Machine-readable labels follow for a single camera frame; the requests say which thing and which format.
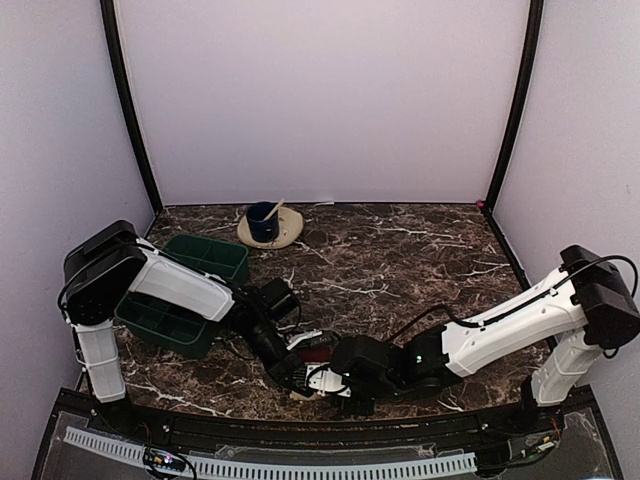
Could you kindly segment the green plastic divided tray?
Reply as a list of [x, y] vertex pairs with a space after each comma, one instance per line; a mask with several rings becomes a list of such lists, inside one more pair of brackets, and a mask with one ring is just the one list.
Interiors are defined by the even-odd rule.
[[238, 243], [175, 235], [120, 301], [115, 316], [140, 339], [201, 359], [234, 305], [231, 289], [216, 280], [244, 284], [248, 256], [248, 248]]

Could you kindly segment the striped brown red sock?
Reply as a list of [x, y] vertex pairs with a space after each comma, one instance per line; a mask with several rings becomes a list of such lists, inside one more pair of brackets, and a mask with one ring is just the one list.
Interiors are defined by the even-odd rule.
[[329, 346], [319, 346], [299, 348], [295, 352], [305, 364], [324, 364], [330, 362], [333, 349]]

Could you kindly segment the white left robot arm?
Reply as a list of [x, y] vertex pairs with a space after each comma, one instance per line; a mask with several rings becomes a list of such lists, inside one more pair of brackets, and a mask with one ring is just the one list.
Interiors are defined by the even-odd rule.
[[303, 359], [276, 327], [299, 305], [281, 279], [262, 287], [240, 286], [157, 249], [125, 220], [73, 249], [63, 273], [57, 307], [78, 339], [94, 397], [104, 404], [101, 417], [120, 436], [141, 427], [140, 412], [124, 400], [127, 389], [113, 332], [116, 308], [128, 294], [161, 300], [232, 330], [276, 384], [304, 398], [314, 394]]

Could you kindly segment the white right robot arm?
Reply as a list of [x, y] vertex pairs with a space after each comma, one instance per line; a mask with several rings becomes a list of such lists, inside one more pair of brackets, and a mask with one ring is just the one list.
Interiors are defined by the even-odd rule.
[[617, 266], [625, 256], [600, 257], [572, 245], [561, 258], [531, 288], [472, 317], [460, 319], [444, 304], [432, 307], [448, 322], [402, 346], [393, 339], [345, 337], [328, 362], [307, 367], [304, 384], [368, 415], [378, 399], [437, 396], [495, 361], [554, 337], [550, 357], [527, 378], [523, 402], [510, 413], [511, 426], [530, 434], [600, 356], [612, 355], [639, 334], [639, 284], [627, 284]]

